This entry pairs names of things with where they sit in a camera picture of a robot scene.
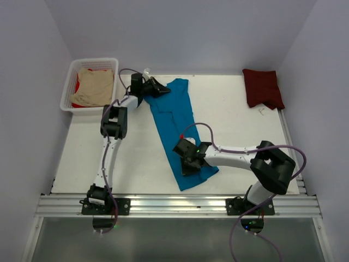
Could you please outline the blue t shirt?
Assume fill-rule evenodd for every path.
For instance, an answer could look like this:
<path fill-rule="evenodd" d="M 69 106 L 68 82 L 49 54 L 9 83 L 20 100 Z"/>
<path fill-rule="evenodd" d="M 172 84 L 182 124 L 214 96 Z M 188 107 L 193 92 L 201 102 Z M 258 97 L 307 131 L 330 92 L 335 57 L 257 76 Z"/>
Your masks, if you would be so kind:
<path fill-rule="evenodd" d="M 219 171 L 216 166 L 203 167 L 193 175 L 184 176 L 182 175 L 180 157 L 173 152 L 181 133 L 186 127 L 194 123 L 188 87 L 189 81 L 187 79 L 177 78 L 167 84 L 167 88 L 171 90 L 170 93 L 159 98 L 151 96 L 145 98 L 150 106 L 167 160 L 181 191 L 206 182 Z"/>

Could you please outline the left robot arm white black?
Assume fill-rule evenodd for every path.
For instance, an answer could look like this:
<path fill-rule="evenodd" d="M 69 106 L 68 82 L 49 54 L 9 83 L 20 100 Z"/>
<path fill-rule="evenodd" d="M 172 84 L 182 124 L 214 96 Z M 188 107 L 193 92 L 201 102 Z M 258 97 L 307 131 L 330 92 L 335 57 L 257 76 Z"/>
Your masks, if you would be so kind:
<path fill-rule="evenodd" d="M 104 106 L 100 121 L 103 154 L 95 180 L 87 197 L 81 201 L 84 208 L 95 209 L 105 215 L 116 207 L 116 200 L 112 196 L 113 172 L 119 147 L 127 134 L 128 113 L 138 108 L 144 97 L 159 98 L 170 92 L 155 77 L 147 76 L 146 73 L 134 73 L 123 98 Z"/>

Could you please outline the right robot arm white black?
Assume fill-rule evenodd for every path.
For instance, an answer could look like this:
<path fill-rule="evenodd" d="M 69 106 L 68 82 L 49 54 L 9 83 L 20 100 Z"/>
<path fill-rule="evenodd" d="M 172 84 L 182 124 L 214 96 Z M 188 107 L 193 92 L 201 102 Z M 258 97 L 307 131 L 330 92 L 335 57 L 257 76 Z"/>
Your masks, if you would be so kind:
<path fill-rule="evenodd" d="M 181 138 L 173 152 L 180 157 L 183 175 L 214 166 L 252 171 L 257 182 L 249 187 L 243 198 L 245 212 L 252 215 L 272 195 L 287 193 L 296 166 L 292 158 L 269 141 L 261 141 L 256 147 L 226 149 L 211 142 L 197 146 L 190 139 Z"/>

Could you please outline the beige t shirt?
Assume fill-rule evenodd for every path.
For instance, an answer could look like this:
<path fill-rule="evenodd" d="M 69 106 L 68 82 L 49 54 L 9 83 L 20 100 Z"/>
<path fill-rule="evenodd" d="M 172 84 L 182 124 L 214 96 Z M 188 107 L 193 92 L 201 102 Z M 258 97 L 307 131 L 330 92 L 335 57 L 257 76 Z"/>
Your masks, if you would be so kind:
<path fill-rule="evenodd" d="M 88 107 L 99 107 L 111 103 L 113 92 L 113 71 L 82 68 L 78 72 L 79 93 Z"/>

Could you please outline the red t shirt in basket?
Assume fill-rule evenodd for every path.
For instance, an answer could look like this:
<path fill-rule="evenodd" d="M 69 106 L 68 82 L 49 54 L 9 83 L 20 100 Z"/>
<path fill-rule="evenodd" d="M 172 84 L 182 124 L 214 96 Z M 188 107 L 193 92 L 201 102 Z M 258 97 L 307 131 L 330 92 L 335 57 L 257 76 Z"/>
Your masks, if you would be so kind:
<path fill-rule="evenodd" d="M 81 94 L 79 93 L 79 88 L 80 88 L 79 75 L 76 74 L 76 84 L 74 87 L 74 93 L 70 95 L 69 101 L 71 102 L 73 108 L 87 108 L 88 105 L 82 99 Z"/>

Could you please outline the folded dark red t shirt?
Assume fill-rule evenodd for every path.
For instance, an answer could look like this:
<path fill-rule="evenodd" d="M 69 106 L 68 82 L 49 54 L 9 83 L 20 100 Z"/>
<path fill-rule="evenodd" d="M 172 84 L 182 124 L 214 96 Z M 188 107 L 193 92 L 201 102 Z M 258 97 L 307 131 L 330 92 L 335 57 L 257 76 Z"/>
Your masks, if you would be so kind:
<path fill-rule="evenodd" d="M 260 104 L 271 110 L 285 108 L 278 86 L 276 71 L 242 70 L 246 91 L 246 102 L 249 108 Z"/>

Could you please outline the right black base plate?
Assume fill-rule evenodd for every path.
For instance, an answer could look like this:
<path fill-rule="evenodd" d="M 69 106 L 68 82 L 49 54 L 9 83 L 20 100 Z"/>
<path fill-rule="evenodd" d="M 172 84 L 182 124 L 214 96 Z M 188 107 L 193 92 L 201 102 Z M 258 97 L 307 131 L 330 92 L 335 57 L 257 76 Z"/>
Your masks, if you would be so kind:
<path fill-rule="evenodd" d="M 234 198 L 225 199 L 225 207 L 226 207 L 226 213 L 228 216 L 240 216 L 244 212 L 247 212 L 248 210 L 254 208 L 255 204 L 252 204 L 247 200 L 244 200 L 240 196 L 236 196 Z M 247 216 L 261 216 L 261 215 L 266 215 L 266 216 L 275 215 L 275 209 L 272 201 L 264 204 L 263 206 L 247 214 Z"/>

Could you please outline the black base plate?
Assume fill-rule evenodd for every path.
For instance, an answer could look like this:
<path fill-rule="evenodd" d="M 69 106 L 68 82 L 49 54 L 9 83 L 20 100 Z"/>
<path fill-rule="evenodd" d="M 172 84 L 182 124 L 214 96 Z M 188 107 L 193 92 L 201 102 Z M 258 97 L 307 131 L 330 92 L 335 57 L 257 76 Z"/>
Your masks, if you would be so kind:
<path fill-rule="evenodd" d="M 82 205 L 83 215 L 114 215 L 117 209 L 118 216 L 127 216 L 131 207 L 129 198 L 114 198 L 114 200 L 85 198 L 79 203 Z"/>
<path fill-rule="evenodd" d="M 226 213 L 228 216 L 240 216 L 244 212 L 247 212 L 248 210 L 254 208 L 255 204 L 252 204 L 247 200 L 244 200 L 240 196 L 236 196 L 234 198 L 225 199 L 225 207 L 226 207 Z M 264 204 L 263 206 L 247 214 L 247 216 L 261 216 L 261 215 L 266 215 L 266 216 L 275 215 L 275 209 L 272 201 Z"/>

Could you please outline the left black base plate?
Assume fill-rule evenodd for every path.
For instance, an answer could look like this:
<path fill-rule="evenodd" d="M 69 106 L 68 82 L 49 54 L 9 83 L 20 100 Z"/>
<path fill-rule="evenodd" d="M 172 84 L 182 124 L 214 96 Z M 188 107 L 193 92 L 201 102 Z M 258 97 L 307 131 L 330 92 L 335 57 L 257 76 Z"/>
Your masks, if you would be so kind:
<path fill-rule="evenodd" d="M 129 198 L 114 198 L 114 200 L 85 198 L 79 203 L 82 205 L 83 215 L 114 215 L 117 209 L 118 216 L 127 216 L 131 207 Z"/>

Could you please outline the aluminium mounting rail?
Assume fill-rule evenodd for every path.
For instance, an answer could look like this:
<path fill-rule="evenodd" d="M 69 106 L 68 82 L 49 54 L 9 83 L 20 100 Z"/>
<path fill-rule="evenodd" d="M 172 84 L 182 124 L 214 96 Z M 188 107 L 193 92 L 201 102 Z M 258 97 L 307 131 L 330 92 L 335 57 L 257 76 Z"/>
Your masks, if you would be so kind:
<path fill-rule="evenodd" d="M 51 194 L 39 198 L 35 217 L 82 217 L 82 194 Z M 226 200 L 235 195 L 223 194 L 121 194 L 129 200 L 128 218 L 226 218 Z M 321 218 L 315 196 L 284 195 L 273 198 L 275 215 L 270 218 Z"/>

